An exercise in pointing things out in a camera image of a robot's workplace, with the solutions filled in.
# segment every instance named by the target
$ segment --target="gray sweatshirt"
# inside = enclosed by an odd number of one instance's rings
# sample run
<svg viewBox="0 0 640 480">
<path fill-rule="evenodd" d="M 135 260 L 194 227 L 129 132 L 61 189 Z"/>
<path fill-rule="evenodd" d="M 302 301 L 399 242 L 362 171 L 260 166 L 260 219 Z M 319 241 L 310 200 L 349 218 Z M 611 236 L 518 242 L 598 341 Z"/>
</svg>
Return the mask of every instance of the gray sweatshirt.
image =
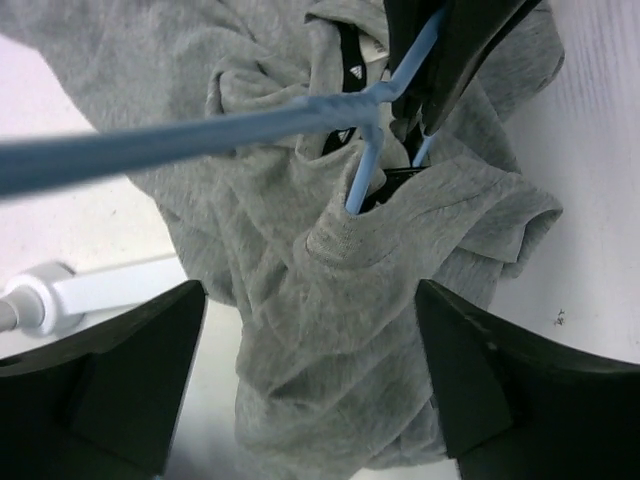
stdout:
<svg viewBox="0 0 640 480">
<path fill-rule="evenodd" d="M 332 22 L 387 46 L 382 3 L 0 0 L 0 32 L 37 49 L 106 131 L 339 92 Z M 562 58 L 543 3 L 469 86 L 431 167 L 363 215 L 344 208 L 357 136 L 324 157 L 326 134 L 300 134 L 131 175 L 189 276 L 240 311 L 236 438 L 260 478 L 344 480 L 446 454 L 413 296 L 429 278 L 487 307 L 558 218 L 558 202 L 521 175 L 501 122 Z M 381 166 L 407 166 L 382 114 Z M 379 171 L 372 188 L 383 181 Z"/>
</svg>

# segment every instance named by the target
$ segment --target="gray fabric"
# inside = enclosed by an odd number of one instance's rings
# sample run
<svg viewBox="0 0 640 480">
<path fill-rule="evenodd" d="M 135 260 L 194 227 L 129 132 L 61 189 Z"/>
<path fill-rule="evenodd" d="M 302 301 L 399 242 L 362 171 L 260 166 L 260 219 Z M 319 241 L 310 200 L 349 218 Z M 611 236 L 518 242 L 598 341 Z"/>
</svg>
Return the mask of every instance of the gray fabric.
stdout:
<svg viewBox="0 0 640 480">
<path fill-rule="evenodd" d="M 337 92 L 331 20 L 388 44 L 382 0 L 0 0 L 0 12 L 98 130 Z M 326 157 L 326 135 L 298 135 L 131 176 L 188 274 L 241 313 L 236 437 L 260 478 L 342 480 L 443 457 L 412 297 L 433 278 L 486 307 L 558 218 L 500 122 L 562 56 L 543 4 L 470 85 L 432 167 L 357 217 L 344 202 L 358 138 Z M 382 166 L 405 166 L 383 115 Z"/>
</svg>

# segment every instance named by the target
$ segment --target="garment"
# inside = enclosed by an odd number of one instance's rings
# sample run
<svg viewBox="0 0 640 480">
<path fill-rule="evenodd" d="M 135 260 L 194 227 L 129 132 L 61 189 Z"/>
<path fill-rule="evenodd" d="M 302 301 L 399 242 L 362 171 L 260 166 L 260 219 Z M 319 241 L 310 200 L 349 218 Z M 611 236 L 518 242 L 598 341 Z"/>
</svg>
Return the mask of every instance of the garment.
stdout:
<svg viewBox="0 0 640 480">
<path fill-rule="evenodd" d="M 333 22 L 388 47 L 382 4 L 0 0 L 0 29 L 36 48 L 104 131 L 338 92 Z M 521 175 L 501 121 L 562 56 L 543 4 L 469 86 L 430 168 L 363 215 L 344 209 L 357 136 L 324 157 L 327 134 L 300 134 L 131 175 L 188 275 L 240 311 L 236 438 L 259 478 L 344 480 L 444 456 L 413 295 L 432 278 L 486 307 L 558 218 L 558 202 Z M 381 112 L 381 167 L 406 166 L 401 129 Z M 372 188 L 383 181 L 380 170 Z"/>
</svg>

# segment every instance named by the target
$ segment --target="adidas logo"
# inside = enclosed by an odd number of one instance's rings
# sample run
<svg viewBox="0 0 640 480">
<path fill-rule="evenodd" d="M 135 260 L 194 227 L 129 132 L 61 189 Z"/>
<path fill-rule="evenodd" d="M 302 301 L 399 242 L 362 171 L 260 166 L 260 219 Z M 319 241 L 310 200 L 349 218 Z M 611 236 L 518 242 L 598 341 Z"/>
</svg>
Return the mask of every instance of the adidas logo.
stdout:
<svg viewBox="0 0 640 480">
<path fill-rule="evenodd" d="M 362 66 L 357 65 L 355 67 L 351 67 L 349 71 L 356 77 L 358 80 L 362 80 Z"/>
<path fill-rule="evenodd" d="M 342 143 L 347 141 L 348 136 L 349 136 L 349 130 L 342 130 L 341 132 L 338 132 L 338 138 Z"/>
</svg>

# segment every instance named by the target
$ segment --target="gray hoodie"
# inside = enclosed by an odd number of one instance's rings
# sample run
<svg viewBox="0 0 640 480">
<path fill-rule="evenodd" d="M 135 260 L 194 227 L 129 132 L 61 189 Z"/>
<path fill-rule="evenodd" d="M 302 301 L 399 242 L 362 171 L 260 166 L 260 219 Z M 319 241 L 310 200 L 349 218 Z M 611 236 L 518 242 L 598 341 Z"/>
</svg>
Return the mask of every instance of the gray hoodie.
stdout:
<svg viewBox="0 0 640 480">
<path fill-rule="evenodd" d="M 102 131 L 339 92 L 332 21 L 388 45 L 382 0 L 0 0 L 0 31 L 37 49 Z M 415 289 L 435 279 L 487 307 L 558 218 L 501 122 L 562 57 L 543 3 L 469 86 L 431 167 L 363 215 L 344 208 L 357 136 L 324 157 L 326 134 L 301 134 L 131 176 L 187 273 L 241 313 L 236 438 L 261 478 L 344 480 L 446 454 Z M 406 166 L 382 111 L 382 167 Z"/>
</svg>

